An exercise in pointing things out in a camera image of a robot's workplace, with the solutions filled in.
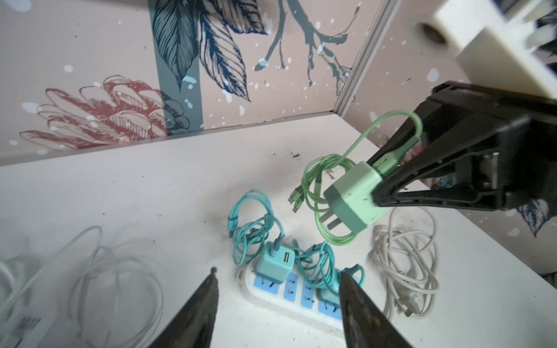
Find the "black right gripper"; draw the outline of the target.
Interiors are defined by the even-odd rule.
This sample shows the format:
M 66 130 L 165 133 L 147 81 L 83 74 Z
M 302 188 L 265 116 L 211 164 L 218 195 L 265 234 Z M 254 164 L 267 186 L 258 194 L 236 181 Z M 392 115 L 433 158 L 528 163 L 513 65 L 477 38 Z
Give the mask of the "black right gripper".
M 399 184 L 384 180 L 372 192 L 380 207 L 506 210 L 541 200 L 556 209 L 556 100 L 496 88 L 447 82 L 428 98 L 428 147 L 437 172 Z M 392 174 L 422 142 L 427 105 L 392 110 L 366 135 L 395 118 L 405 122 L 367 161 L 374 174 Z

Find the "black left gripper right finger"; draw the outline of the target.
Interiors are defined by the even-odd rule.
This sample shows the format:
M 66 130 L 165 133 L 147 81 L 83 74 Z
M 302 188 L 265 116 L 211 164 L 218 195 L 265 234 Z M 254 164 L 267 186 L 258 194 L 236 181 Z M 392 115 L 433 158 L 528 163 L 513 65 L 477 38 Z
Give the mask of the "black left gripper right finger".
M 411 348 L 365 291 L 346 272 L 341 273 L 339 300 L 347 347 Z

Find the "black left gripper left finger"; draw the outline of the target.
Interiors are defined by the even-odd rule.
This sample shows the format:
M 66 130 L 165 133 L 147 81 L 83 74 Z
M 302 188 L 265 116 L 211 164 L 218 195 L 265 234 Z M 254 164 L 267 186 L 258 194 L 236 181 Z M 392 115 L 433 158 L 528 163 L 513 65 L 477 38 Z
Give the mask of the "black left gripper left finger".
M 148 348 L 210 347 L 218 311 L 217 268 L 200 284 L 187 303 Z

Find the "green charger with cable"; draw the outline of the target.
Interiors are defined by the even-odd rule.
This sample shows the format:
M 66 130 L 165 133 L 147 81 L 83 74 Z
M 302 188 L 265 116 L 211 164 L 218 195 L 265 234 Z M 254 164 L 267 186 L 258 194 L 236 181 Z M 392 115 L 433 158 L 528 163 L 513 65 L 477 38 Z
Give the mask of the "green charger with cable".
M 356 163 L 349 155 L 382 122 L 407 117 L 410 138 L 380 155 L 371 163 Z M 421 140 L 422 119 L 407 110 L 393 110 L 377 118 L 351 144 L 344 154 L 330 154 L 310 162 L 303 171 L 300 185 L 288 202 L 296 213 L 303 204 L 313 211 L 316 226 L 325 242 L 344 246 L 375 223 L 386 212 L 372 198 L 372 192 L 400 166 L 404 156 Z

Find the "white power strip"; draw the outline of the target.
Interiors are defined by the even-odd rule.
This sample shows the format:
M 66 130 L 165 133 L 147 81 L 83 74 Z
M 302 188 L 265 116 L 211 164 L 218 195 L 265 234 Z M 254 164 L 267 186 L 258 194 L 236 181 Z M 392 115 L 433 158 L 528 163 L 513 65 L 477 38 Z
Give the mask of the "white power strip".
M 257 274 L 253 265 L 237 270 L 236 282 L 247 300 L 292 320 L 342 338 L 342 310 L 319 299 L 317 290 L 293 271 L 282 284 Z

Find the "teal charger with cable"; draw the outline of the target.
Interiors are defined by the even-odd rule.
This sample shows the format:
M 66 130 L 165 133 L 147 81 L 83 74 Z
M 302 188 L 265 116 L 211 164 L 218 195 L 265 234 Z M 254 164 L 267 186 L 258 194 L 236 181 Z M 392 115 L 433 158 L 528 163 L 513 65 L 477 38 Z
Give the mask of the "teal charger with cable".
M 239 224 L 241 208 L 248 202 L 263 206 L 265 213 L 252 221 Z M 256 274 L 275 284 L 283 284 L 294 269 L 294 250 L 284 245 L 284 227 L 275 216 L 271 200 L 260 190 L 246 192 L 232 207 L 227 232 L 233 242 L 232 258 L 238 267 L 255 263 Z

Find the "white charger with cable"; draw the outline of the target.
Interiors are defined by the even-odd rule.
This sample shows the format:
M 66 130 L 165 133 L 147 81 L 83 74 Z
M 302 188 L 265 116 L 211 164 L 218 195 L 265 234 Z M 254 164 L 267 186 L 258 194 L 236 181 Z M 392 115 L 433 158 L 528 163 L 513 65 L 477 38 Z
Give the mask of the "white charger with cable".
M 2 347 L 148 347 L 164 294 L 145 261 L 91 226 L 45 260 L 1 249 Z

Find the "teal charger round plug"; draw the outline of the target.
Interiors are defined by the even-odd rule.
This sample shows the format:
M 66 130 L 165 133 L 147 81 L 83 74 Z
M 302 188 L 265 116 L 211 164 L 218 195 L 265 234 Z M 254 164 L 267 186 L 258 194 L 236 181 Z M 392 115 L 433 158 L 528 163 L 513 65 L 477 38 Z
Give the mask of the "teal charger round plug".
M 303 250 L 297 240 L 293 239 L 292 248 L 295 253 L 295 267 L 304 280 L 317 289 L 321 301 L 340 305 L 339 287 L 342 273 L 352 276 L 358 285 L 364 284 L 364 268 L 359 264 L 343 270 L 336 268 L 334 251 L 327 242 L 314 244 Z

